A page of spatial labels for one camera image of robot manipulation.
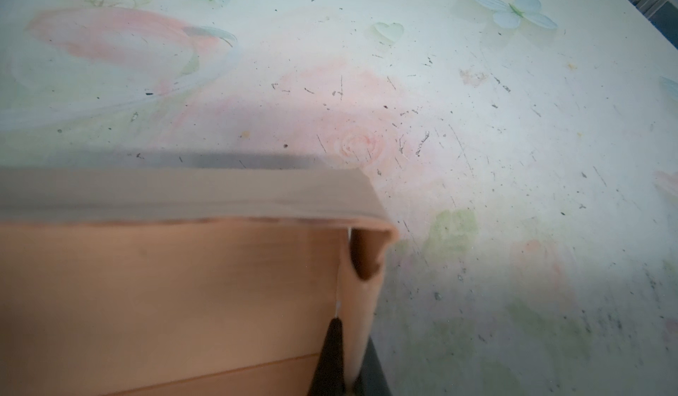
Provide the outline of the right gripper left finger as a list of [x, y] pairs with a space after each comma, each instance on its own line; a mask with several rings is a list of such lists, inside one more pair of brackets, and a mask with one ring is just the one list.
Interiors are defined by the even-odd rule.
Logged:
[[344, 395], [344, 335], [340, 318], [333, 318], [329, 323], [307, 395]]

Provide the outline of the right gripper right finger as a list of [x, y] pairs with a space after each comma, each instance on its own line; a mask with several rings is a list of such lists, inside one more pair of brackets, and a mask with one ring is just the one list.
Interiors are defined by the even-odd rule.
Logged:
[[391, 396], [373, 340], [369, 339], [360, 374], [353, 388], [358, 396]]

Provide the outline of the pink cardboard paper box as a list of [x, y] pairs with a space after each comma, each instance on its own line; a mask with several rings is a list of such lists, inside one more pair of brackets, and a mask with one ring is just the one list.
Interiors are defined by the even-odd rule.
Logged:
[[358, 170], [5, 168], [4, 395], [344, 392], [398, 237]]

